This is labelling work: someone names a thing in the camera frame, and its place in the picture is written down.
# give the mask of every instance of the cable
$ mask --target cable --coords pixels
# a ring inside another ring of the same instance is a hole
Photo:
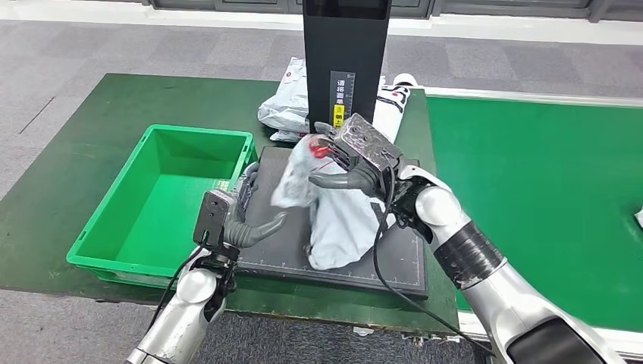
[[[161,299],[158,301],[158,305],[156,306],[156,309],[154,310],[154,316],[152,316],[152,321],[149,322],[149,326],[147,327],[147,331],[149,331],[149,329],[152,328],[152,326],[154,325],[154,322],[156,322],[156,319],[158,318],[158,314],[161,313],[161,308],[163,307],[163,301],[165,301],[165,297],[168,295],[168,292],[172,288],[172,284],[174,284],[174,281],[177,280],[177,277],[179,276],[179,274],[181,273],[183,268],[185,268],[187,263],[189,263],[192,259],[196,258],[199,255],[199,253],[201,253],[201,251],[203,250],[203,247],[205,246],[205,241],[207,239],[208,239],[208,237],[207,237],[207,231],[206,231],[204,233],[204,239],[202,239],[201,243],[199,243],[199,248],[197,250],[195,250],[194,253],[190,254],[190,256],[188,256],[187,259],[185,259],[185,261],[182,262],[179,265],[179,268],[177,268],[177,270],[174,272],[174,275],[170,279],[170,283],[168,283],[168,286],[163,291],[163,295],[161,296]]]
[[[391,211],[391,205],[393,205],[393,196],[395,194],[395,172],[393,169],[393,166],[389,166],[389,171],[391,171],[391,185],[387,193],[386,197],[386,205],[384,207],[384,214],[382,215],[380,219],[380,224],[378,227],[377,233],[375,233],[375,240],[373,241],[373,266],[375,267],[375,274],[378,276],[380,279],[381,283],[386,287],[389,291],[395,293],[397,296],[399,296],[401,299],[405,300],[409,305],[415,307],[416,309],[424,312],[425,314],[431,316],[435,321],[440,322],[444,327],[448,328],[449,330],[453,331],[454,333],[458,334],[459,336],[463,337],[465,340],[470,342],[471,344],[476,345],[477,347],[480,347],[487,353],[489,353],[492,356],[495,356],[495,353],[487,348],[486,346],[480,344],[478,341],[473,340],[469,335],[461,332],[458,328],[455,328],[452,326],[450,323],[446,322],[443,318],[440,316],[434,314],[433,312],[429,311],[425,307],[420,306],[418,303],[415,301],[411,300],[409,297],[404,295],[404,293],[399,292],[395,288],[391,287],[388,282],[382,277],[382,274],[380,272],[380,267],[378,264],[378,242],[380,240],[381,235],[384,233],[384,227],[386,226],[386,217],[388,216],[389,212]]]

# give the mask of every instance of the white package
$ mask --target white package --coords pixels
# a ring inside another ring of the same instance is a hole
[[[294,147],[271,204],[281,208],[310,207],[310,265],[317,270],[357,262],[373,246],[379,221],[373,208],[384,204],[360,190],[326,190],[308,181],[314,171],[346,173],[331,158],[316,158],[313,149],[320,135],[307,135]],[[395,222],[387,216],[390,226]]]

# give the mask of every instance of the screen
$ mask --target screen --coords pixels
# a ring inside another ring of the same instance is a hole
[[[386,17],[387,0],[304,0],[310,17],[378,19]]]

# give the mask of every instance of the green tabletop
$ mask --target green tabletop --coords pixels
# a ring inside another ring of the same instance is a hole
[[[109,301],[152,303],[160,291],[100,281],[65,255],[150,124],[251,132],[275,143],[256,117],[278,83],[108,74],[0,201],[0,286]],[[434,171],[423,91],[409,97],[397,144]],[[457,325],[450,282],[426,254],[425,306]],[[239,276],[228,308],[427,334],[448,332],[387,293]]]
[[[590,325],[643,331],[643,109],[427,105],[440,178],[514,267]]]

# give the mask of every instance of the green plastic bin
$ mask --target green plastic bin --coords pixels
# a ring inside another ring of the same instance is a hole
[[[203,193],[257,159],[252,134],[152,125],[67,253],[105,281],[164,287],[196,247]]]

